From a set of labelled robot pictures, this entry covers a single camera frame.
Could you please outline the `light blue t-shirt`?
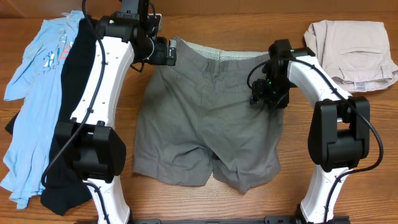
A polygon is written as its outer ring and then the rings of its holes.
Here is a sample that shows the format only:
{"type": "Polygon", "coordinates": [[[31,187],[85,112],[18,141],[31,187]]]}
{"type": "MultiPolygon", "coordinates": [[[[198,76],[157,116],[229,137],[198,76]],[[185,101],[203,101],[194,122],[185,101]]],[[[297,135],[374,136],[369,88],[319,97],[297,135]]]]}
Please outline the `light blue t-shirt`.
{"type": "Polygon", "coordinates": [[[25,209],[31,197],[44,191],[41,176],[49,164],[61,106],[62,68],[83,18],[81,11],[71,11],[61,18],[43,21],[7,84],[4,100],[24,101],[3,159],[9,172],[1,181],[18,209],[25,209]]]}

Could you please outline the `black t-shirt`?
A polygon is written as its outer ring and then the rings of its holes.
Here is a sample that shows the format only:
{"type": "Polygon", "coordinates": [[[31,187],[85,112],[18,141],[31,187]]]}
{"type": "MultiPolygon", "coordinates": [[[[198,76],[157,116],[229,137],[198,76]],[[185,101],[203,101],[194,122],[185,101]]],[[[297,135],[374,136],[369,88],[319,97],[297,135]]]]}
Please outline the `black t-shirt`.
{"type": "MultiPolygon", "coordinates": [[[[57,123],[68,121],[78,105],[85,90],[91,66],[95,59],[95,42],[88,26],[96,24],[93,19],[83,18],[79,23],[78,34],[63,64],[61,74],[62,100],[57,123]]],[[[5,129],[13,134],[17,115],[10,120],[5,129]]],[[[49,151],[49,162],[59,152],[60,146],[53,134],[49,151]]],[[[41,204],[57,215],[63,216],[66,211],[91,199],[89,189],[76,174],[67,168],[63,159],[59,159],[46,177],[47,185],[40,196],[41,204]]]]}

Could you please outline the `grey shorts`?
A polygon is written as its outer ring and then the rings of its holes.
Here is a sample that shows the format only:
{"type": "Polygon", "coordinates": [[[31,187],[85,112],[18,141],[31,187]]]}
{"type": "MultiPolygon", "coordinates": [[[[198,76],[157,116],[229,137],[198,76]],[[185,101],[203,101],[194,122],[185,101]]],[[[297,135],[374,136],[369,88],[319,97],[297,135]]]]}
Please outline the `grey shorts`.
{"type": "Polygon", "coordinates": [[[146,86],[134,172],[185,186],[214,177],[242,193],[271,181],[280,171],[284,112],[251,105],[246,83],[262,77],[256,65],[269,54],[176,42],[176,64],[157,67],[146,86]]]}

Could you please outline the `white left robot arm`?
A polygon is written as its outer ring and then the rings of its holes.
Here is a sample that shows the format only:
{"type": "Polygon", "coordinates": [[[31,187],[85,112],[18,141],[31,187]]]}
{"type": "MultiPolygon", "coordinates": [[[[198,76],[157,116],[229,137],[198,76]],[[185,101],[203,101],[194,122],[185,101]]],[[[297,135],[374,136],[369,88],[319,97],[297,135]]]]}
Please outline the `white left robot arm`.
{"type": "Polygon", "coordinates": [[[114,130],[124,77],[135,63],[174,66],[177,43],[157,35],[162,25],[149,0],[125,0],[120,11],[88,26],[96,39],[95,59],[70,119],[59,123],[56,160],[63,159],[90,191],[98,223],[133,222],[121,186],[126,145],[114,130]]]}

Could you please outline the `folded beige shorts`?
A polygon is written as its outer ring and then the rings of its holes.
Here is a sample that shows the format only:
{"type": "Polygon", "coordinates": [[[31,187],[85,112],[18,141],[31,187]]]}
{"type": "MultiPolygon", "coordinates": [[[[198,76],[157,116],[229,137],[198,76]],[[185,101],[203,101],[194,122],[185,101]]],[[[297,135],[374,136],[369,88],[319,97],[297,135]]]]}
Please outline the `folded beige shorts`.
{"type": "Polygon", "coordinates": [[[385,90],[397,81],[397,65],[382,22],[315,22],[304,40],[322,69],[350,93],[385,90]]]}

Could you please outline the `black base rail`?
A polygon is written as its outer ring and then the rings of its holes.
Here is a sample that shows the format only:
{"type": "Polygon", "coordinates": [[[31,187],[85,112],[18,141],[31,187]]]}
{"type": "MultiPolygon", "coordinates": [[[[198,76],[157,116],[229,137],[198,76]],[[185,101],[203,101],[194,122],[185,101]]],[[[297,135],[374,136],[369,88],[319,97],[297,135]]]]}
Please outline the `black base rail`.
{"type": "Polygon", "coordinates": [[[229,220],[174,220],[159,219],[128,220],[128,224],[305,224],[303,218],[294,216],[268,216],[260,219],[229,219],[229,220]]]}

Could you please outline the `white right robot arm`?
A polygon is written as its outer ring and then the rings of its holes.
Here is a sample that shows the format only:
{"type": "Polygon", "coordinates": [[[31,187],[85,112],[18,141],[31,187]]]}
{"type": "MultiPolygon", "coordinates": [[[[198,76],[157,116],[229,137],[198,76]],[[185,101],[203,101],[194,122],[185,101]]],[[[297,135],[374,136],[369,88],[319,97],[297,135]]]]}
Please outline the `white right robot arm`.
{"type": "Polygon", "coordinates": [[[334,206],[349,173],[369,153],[369,101],[341,89],[308,48],[293,49],[289,40],[269,47],[268,61],[259,64],[265,78],[248,81],[250,103],[270,109],[289,103],[298,88],[313,107],[308,152],[315,167],[305,198],[294,216],[266,217],[265,223],[349,223],[335,217],[334,206]]]}

